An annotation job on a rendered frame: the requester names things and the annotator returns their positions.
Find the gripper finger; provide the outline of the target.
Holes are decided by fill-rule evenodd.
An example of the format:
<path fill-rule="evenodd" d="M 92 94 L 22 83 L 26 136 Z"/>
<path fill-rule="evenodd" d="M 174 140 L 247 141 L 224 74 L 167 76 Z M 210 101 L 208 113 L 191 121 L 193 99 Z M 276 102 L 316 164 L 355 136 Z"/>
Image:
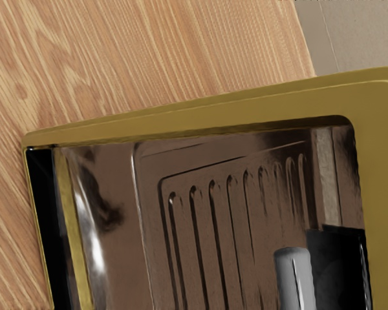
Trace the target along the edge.
<path fill-rule="evenodd" d="M 274 253 L 281 310 L 312 310 L 310 253 L 302 247 L 285 247 Z"/>

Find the black and gold oven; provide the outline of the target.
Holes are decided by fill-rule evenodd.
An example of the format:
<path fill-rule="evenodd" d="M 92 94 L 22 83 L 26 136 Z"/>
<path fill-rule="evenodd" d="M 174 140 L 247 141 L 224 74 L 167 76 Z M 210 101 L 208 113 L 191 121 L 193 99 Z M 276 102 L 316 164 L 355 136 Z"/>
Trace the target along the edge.
<path fill-rule="evenodd" d="M 388 67 L 28 133 L 53 310 L 388 310 Z"/>

